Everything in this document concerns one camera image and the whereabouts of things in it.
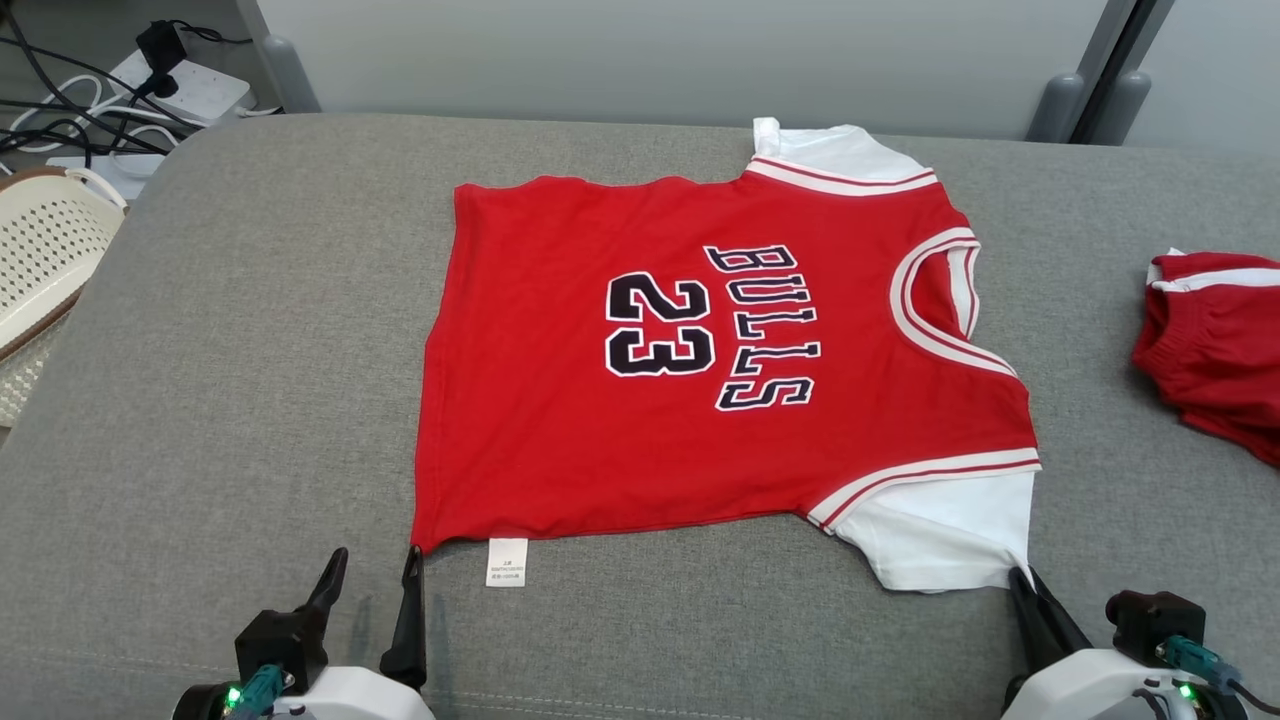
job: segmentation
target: white stripe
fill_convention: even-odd
[[[1275,268],[1242,268],[1239,270],[1215,270],[1212,273],[1199,273],[1187,275],[1176,281],[1155,281],[1151,287],[1165,292],[1193,292],[1219,284],[1233,284],[1238,287],[1276,287],[1280,286],[1280,269]]]
[[[965,263],[964,277],[965,282],[969,283],[969,295],[973,297],[973,311],[969,314],[969,327],[964,329],[965,337],[973,337],[974,328],[978,327],[978,307],[982,305],[978,301],[978,288],[973,284],[973,266],[978,261],[978,251],[980,247],[974,247],[969,251],[969,260]]]
[[[1009,363],[1005,363],[998,355],[943,333],[929,323],[925,323],[916,314],[915,307],[911,306],[911,286],[915,282],[915,274],[919,270],[920,263],[952,242],[959,242],[960,247],[978,247],[978,241],[974,240],[973,231],[969,228],[951,228],[922,242],[902,259],[893,272],[893,281],[890,283],[890,307],[893,311],[893,320],[908,340],[933,355],[964,363],[965,365],[973,365],[974,368],[1018,377],[1018,373],[1009,366]]]
[[[777,165],[771,165],[768,163],[758,163],[754,160],[746,165],[746,170],[750,173],[771,177],[776,181],[782,181],[785,183],[804,187],[806,190],[815,190],[818,192],[826,192],[829,195],[844,195],[850,197],[892,195],[895,192],[906,192],[909,190],[916,190],[938,182],[937,177],[934,177],[933,174],[928,174],[924,176],[923,178],[916,178],[910,182],[901,182],[896,184],[876,184],[876,186],[850,184],[847,182],[840,182],[835,179],[810,177],[803,173],[791,172],[786,168],[780,168]]]
[[[989,468],[991,465],[1009,465],[1009,468],[992,469]],[[851,502],[849,507],[845,507],[844,511],[836,516],[836,511],[840,510],[841,505],[849,502],[849,498],[858,495],[860,491],[869,486],[874,486],[886,478],[914,475],[900,480],[883,482],[877,486],[877,489],[891,487],[897,483],[986,477],[996,478],[1000,475],[1011,475],[1015,473],[1025,473],[1028,470],[1039,469],[1039,455],[1036,452],[1034,447],[1001,450],[996,452],[978,452],[974,455],[957,455],[955,457],[938,457],[936,460],[924,460],[920,462],[899,465],[896,468],[886,468],[877,473],[858,478],[856,480],[827,496],[826,500],[815,505],[814,509],[809,511],[809,521],[815,525],[835,525],[840,523],[846,515],[849,515],[850,510],[858,506],[858,502]]]
[[[973,304],[969,302],[972,286],[965,272],[965,261],[974,247],[955,247],[947,250],[947,269],[951,275],[951,304],[956,309],[956,324],[960,332],[969,337],[969,320],[973,316]]]

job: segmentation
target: basketball jersey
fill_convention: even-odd
[[[730,182],[457,188],[413,542],[794,512],[892,589],[1025,568],[1036,437],[969,342],[965,217],[860,128],[755,135]]]

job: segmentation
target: clothing tag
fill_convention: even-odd
[[[525,538],[494,538],[489,541],[489,571],[485,573],[485,587],[525,587],[525,559],[527,556],[529,541]]]

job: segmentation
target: gray fabric surface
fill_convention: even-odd
[[[1280,478],[1128,364],[1152,255],[1280,255],[1280,164],[887,142],[984,241],[977,337],[1030,387],[1046,466],[1033,562],[1100,643],[1123,588],[1203,603],[1210,643],[1280,697]],[[184,143],[0,450],[0,716],[166,716],[339,544],[330,656],[376,664],[452,188],[721,181],[749,154],[746,129],[343,115]],[[532,543],[524,589],[484,588],[485,552],[426,573],[443,719],[992,717],[1020,661],[1005,592],[884,592],[797,518]]]

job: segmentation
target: teal connector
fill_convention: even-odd
[[[1160,643],[1156,655],[1171,667],[1203,678],[1211,688],[1226,696],[1235,694],[1235,688],[1230,687],[1231,680],[1236,684],[1244,682],[1234,665],[1198,642],[1181,635],[1174,635]]]

